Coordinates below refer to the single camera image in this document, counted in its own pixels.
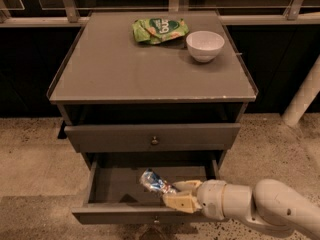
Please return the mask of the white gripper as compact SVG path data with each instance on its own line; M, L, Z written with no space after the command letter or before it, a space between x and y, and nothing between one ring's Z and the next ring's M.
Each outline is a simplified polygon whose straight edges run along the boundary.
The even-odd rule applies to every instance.
M208 180L202 183L200 180L187 180L174 182L173 186L182 192L164 194L162 199L167 207L189 214L202 209L207 218L217 221L225 219L222 205L225 181ZM197 198L191 192L196 190Z

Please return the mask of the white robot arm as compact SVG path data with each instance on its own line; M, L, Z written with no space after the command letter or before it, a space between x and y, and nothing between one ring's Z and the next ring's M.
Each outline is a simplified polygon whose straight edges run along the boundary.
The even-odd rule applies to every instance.
M320 240L320 207L280 181L264 179L253 188L222 180L180 181L174 186L176 194L163 195L169 208L189 214L200 211L215 221L236 219L264 234L298 231Z

